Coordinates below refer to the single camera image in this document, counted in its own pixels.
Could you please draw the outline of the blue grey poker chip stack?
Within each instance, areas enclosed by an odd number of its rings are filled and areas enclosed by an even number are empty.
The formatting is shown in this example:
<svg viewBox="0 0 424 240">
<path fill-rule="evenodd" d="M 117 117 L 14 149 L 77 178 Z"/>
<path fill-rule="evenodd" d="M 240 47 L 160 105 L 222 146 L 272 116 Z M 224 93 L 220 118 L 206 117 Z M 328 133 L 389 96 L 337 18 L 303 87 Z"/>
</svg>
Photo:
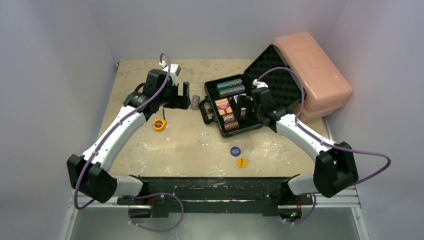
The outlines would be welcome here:
<svg viewBox="0 0 424 240">
<path fill-rule="evenodd" d="M 198 110 L 199 109 L 199 105 L 200 105 L 200 96 L 199 95 L 193 95 L 192 99 L 191 99 L 191 105 L 190 108 L 192 110 Z"/>
</svg>

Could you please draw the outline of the blue small blind button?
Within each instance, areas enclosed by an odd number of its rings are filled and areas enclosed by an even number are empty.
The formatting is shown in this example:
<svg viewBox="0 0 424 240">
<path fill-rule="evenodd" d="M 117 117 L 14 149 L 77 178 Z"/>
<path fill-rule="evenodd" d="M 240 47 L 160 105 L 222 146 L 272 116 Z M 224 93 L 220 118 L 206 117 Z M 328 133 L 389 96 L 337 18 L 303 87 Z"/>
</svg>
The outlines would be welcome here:
<svg viewBox="0 0 424 240">
<path fill-rule="evenodd" d="M 238 157 L 238 156 L 240 156 L 240 155 L 241 155 L 241 153 L 242 153 L 241 149 L 240 149 L 239 147 L 237 147 L 237 146 L 233 146 L 233 147 L 230 149 L 230 154 L 231 154 L 233 157 Z"/>
</svg>

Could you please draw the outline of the brown poker chip stack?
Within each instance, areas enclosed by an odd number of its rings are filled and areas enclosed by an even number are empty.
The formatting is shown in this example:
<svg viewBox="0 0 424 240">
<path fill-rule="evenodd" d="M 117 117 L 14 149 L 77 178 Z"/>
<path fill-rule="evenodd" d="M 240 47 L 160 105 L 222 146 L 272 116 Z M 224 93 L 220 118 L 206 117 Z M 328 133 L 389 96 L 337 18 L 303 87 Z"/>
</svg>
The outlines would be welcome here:
<svg viewBox="0 0 424 240">
<path fill-rule="evenodd" d="M 240 124 L 238 121 L 232 121 L 224 124 L 224 129 L 226 132 L 232 132 L 238 130 L 240 128 Z"/>
</svg>

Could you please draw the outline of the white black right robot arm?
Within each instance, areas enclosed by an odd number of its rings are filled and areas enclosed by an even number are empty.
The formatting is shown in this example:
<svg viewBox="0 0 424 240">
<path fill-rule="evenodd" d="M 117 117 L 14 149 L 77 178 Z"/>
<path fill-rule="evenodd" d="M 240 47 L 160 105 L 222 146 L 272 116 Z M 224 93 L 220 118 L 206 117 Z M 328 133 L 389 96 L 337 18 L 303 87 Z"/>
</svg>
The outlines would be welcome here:
<svg viewBox="0 0 424 240">
<path fill-rule="evenodd" d="M 314 162 L 312 174 L 298 174 L 282 183 L 280 196 L 288 204 L 303 194 L 321 194 L 331 198 L 354 185 L 359 174 L 351 146 L 335 143 L 303 124 L 293 112 L 279 106 L 267 87 L 258 87 L 250 95 L 238 95 L 234 115 L 254 117 L 275 133 L 286 137 L 303 150 Z"/>
</svg>

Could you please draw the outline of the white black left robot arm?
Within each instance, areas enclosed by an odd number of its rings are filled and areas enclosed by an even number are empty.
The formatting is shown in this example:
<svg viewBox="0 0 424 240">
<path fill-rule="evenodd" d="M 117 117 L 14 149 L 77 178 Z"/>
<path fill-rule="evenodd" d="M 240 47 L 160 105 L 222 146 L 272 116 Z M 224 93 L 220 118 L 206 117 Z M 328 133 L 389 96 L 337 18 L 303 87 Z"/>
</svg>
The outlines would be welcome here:
<svg viewBox="0 0 424 240">
<path fill-rule="evenodd" d="M 81 155 L 73 154 L 68 158 L 66 166 L 76 193 L 83 193 L 100 203 L 126 196 L 138 205 L 148 201 L 149 191 L 141 180 L 132 176 L 112 176 L 109 171 L 128 140 L 160 107 L 189 108 L 190 85 L 183 82 L 183 94 L 178 94 L 179 73 L 178 64 L 150 70 L 146 81 L 126 97 L 118 115 L 101 137 Z"/>
</svg>

